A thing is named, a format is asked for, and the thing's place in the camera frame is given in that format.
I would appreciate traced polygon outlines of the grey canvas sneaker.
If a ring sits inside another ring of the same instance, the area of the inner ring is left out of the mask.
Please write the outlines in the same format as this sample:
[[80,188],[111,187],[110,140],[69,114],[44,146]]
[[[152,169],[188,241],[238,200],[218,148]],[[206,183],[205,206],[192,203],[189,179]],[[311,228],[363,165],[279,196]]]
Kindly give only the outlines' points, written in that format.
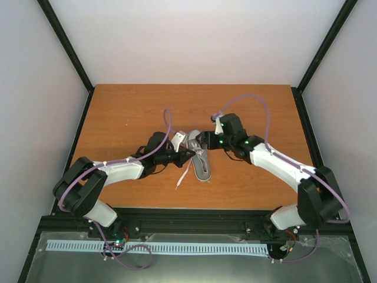
[[199,181],[206,182],[211,178],[211,170],[209,166],[209,158],[207,154],[207,148],[202,148],[199,145],[196,137],[201,133],[199,130],[192,130],[188,134],[188,138],[186,141],[186,147],[195,152],[195,156],[191,158],[193,163],[194,172],[196,178]]

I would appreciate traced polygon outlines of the white shoelace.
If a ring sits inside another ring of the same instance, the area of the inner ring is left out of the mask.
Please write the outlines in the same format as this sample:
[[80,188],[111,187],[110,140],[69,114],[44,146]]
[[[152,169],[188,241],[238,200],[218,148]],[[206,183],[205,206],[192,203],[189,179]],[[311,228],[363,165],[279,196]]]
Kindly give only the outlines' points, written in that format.
[[175,190],[177,190],[178,187],[181,185],[185,176],[189,172],[191,166],[194,167],[196,178],[199,181],[206,182],[211,176],[210,171],[209,171],[209,166],[204,159],[204,149],[202,149],[200,145],[193,139],[189,140],[187,142],[187,145],[189,149],[192,149],[193,151],[196,152],[196,155],[192,157],[190,161],[188,162],[188,165],[185,171],[183,172],[183,174],[180,176],[180,178],[177,181]]

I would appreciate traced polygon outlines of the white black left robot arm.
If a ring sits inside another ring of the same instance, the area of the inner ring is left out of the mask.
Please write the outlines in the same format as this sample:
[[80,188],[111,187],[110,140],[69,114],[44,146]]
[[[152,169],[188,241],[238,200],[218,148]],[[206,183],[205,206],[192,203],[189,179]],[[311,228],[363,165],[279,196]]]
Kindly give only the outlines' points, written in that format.
[[80,157],[52,192],[62,211],[98,223],[102,231],[113,238],[122,232],[123,223],[110,205],[99,200],[102,189],[124,180],[145,178],[155,173],[158,165],[172,163],[183,167],[195,155],[195,151],[173,143],[163,132],[155,132],[145,146],[126,159],[93,162]]

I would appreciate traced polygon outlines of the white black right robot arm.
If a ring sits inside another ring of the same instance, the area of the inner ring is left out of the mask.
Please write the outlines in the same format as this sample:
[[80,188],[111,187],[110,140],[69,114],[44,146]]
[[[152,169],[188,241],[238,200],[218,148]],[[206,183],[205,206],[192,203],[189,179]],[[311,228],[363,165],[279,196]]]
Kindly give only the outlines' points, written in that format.
[[215,129],[195,136],[207,150],[222,149],[236,158],[260,167],[289,185],[297,193],[297,203],[282,206],[270,215],[278,230],[309,225],[320,228],[334,223],[345,208],[333,172],[325,167],[312,167],[282,154],[259,136],[249,136],[234,113],[213,118]]

